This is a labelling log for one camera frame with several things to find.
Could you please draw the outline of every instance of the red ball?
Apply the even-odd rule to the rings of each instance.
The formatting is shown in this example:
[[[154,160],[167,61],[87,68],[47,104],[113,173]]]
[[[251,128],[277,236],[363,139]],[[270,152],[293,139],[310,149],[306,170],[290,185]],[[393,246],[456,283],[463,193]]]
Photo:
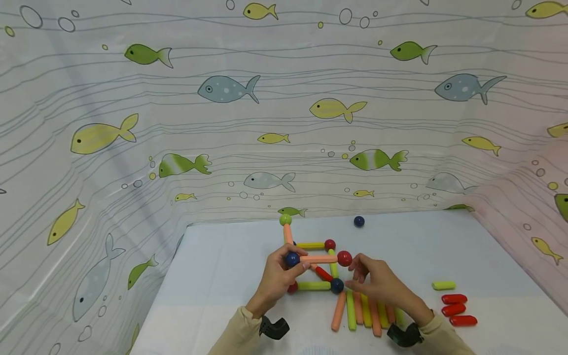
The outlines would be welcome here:
[[[351,257],[351,254],[349,254],[349,252],[342,250],[341,252],[337,253],[337,262],[339,263],[339,265],[346,268],[353,262],[353,257]]]
[[[325,245],[325,251],[328,251],[330,249],[335,250],[335,242],[333,241],[333,239],[328,239],[324,242]]]
[[[288,287],[288,293],[290,295],[293,295],[296,293],[296,291],[298,291],[298,282],[294,281],[294,284]]]

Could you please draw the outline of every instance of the yellow fish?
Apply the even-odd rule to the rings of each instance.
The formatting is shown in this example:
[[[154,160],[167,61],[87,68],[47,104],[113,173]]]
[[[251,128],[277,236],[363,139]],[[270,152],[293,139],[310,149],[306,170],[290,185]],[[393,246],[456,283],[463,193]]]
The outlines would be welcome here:
[[[364,197],[364,196],[368,196],[368,195],[375,197],[375,190],[373,190],[373,191],[359,190],[359,191],[355,191],[355,193],[353,194],[353,196],[357,196],[357,197]]]
[[[557,126],[550,127],[546,131],[554,138],[558,138],[564,135],[565,133],[568,133],[568,122],[564,122]]]
[[[197,197],[195,197],[195,194],[177,194],[176,195],[176,201],[183,201],[183,200],[187,200],[188,198],[194,198],[197,200]]]
[[[564,6],[556,1],[543,1],[528,9],[525,15],[533,19],[545,19],[563,11],[568,15],[568,5]]]
[[[258,137],[257,140],[259,142],[268,143],[268,144],[280,143],[283,140],[285,140],[288,143],[290,142],[288,135],[279,135],[277,133],[267,133],[265,135]]]
[[[462,139],[462,142],[473,148],[493,151],[496,156],[499,156],[499,149],[501,149],[500,146],[493,144],[489,139],[483,137],[467,137]]]
[[[134,347],[134,343],[136,342],[136,339],[138,338],[138,333],[140,333],[140,325],[137,324],[136,328],[134,328],[134,334],[132,335],[132,344],[130,345],[130,349],[126,352],[126,355],[130,355],[130,352],[132,351],[132,348]]]
[[[93,154],[108,147],[118,136],[129,142],[136,142],[136,137],[130,132],[138,123],[138,114],[124,119],[120,128],[104,123],[90,123],[78,130],[71,141],[71,151],[77,154]]]
[[[77,219],[79,210],[83,208],[85,208],[85,206],[83,206],[81,202],[79,202],[79,199],[77,199],[75,200],[75,205],[73,205],[73,207],[66,210],[65,212],[60,214],[59,217],[57,217],[57,219],[53,223],[53,226],[51,227],[51,230],[49,231],[49,236],[47,237],[47,245],[55,243],[56,241],[63,238],[63,236],[67,232],[69,232],[69,230],[73,226],[73,223],[75,223],[75,220]]]
[[[312,107],[310,107],[310,112],[317,118],[322,119],[330,119],[343,115],[345,120],[348,123],[351,123],[353,121],[353,113],[362,110],[365,105],[367,105],[367,103],[365,101],[361,101],[356,102],[347,108],[339,100],[325,98],[314,103]]]
[[[562,259],[564,259],[564,257],[553,253],[552,250],[550,250],[550,247],[548,246],[548,244],[545,241],[543,241],[540,238],[531,238],[531,241],[536,246],[536,248],[538,250],[540,250],[540,252],[542,254],[552,256],[554,258],[554,262],[556,263],[556,265],[560,265],[560,261]]]
[[[243,15],[251,20],[263,19],[267,17],[268,14],[274,16],[276,20],[278,19],[278,15],[276,14],[276,4],[273,4],[270,7],[266,7],[263,4],[251,2],[245,7],[245,10],[243,11]]]

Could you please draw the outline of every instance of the hand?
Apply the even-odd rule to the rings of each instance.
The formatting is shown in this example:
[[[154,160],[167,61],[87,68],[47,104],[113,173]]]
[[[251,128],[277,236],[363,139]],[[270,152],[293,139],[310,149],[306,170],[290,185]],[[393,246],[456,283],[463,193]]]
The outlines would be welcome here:
[[[253,318],[260,319],[274,307],[276,302],[286,294],[288,286],[294,284],[296,277],[310,268],[309,262],[300,262],[288,269],[284,258],[289,252],[296,252],[301,256],[308,255],[304,249],[288,243],[268,255],[258,289],[245,306],[253,314]]]
[[[345,281],[345,285],[353,291],[400,308],[420,327],[425,326],[434,318],[434,314],[424,301],[403,284],[383,260],[357,254],[349,265],[349,271],[353,271],[353,280]],[[364,283],[369,274],[370,282]]]

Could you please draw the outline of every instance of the left hand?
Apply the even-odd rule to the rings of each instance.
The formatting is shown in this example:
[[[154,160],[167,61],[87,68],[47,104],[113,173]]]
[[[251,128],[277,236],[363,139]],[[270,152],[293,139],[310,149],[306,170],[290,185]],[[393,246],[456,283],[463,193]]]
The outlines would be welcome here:
[[[288,269],[285,257],[289,252],[296,252],[300,256],[308,255],[304,249],[288,243],[268,255],[258,289],[245,306],[253,314],[253,318],[262,318],[286,294],[288,286],[294,284],[296,277],[310,268],[309,262],[300,262]]]

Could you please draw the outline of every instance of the fabric backdrop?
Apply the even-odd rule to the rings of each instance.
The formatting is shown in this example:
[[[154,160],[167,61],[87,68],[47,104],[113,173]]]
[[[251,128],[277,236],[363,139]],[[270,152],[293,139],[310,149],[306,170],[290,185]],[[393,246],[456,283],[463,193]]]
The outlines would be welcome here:
[[[2,2],[0,353],[127,354],[188,224],[279,212],[461,205],[568,311],[563,4],[272,5]]]

